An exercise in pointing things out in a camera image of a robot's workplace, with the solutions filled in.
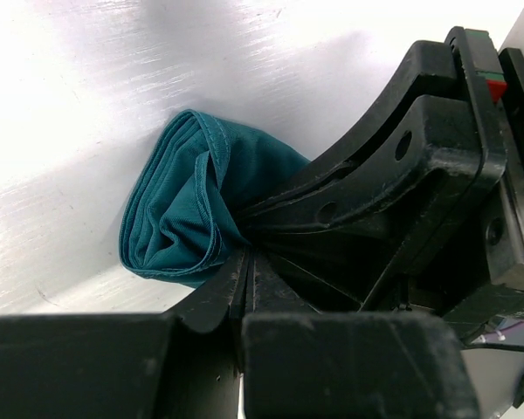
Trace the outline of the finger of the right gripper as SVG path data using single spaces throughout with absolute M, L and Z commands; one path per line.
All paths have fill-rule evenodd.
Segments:
M 449 45 L 415 42 L 368 111 L 335 144 L 294 176 L 287 190 L 305 191 L 350 174 L 388 138 L 417 97 L 448 93 L 457 78 Z
M 394 217 L 370 228 L 379 237 L 423 229 L 444 237 L 479 203 L 484 163 L 484 112 L 470 100 L 421 95 L 388 138 L 341 179 L 288 191 L 291 179 L 242 208 L 239 225 L 250 237 L 316 233 Z

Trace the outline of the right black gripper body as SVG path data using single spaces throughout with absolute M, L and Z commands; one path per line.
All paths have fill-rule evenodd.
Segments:
M 445 221 L 449 241 L 431 261 L 416 258 L 398 283 L 380 281 L 364 302 L 424 306 L 465 340 L 497 318 L 524 326 L 524 56 L 497 51 L 485 31 L 455 27 L 447 39 L 471 104 L 480 167 Z

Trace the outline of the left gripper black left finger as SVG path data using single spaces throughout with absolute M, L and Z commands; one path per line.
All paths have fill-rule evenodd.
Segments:
M 164 313 L 0 317 L 0 418 L 234 418 L 247 251 Z

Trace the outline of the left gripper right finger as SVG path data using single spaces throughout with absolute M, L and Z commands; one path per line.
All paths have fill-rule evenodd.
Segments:
M 315 312 L 252 259 L 242 322 L 249 418 L 475 418 L 459 340 L 424 313 Z

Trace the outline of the teal cloth napkin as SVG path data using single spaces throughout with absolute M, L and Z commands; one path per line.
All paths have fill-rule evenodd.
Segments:
M 253 127 L 185 110 L 162 131 L 128 198 L 119 258 L 133 274 L 197 288 L 247 243 L 232 211 L 308 164 Z

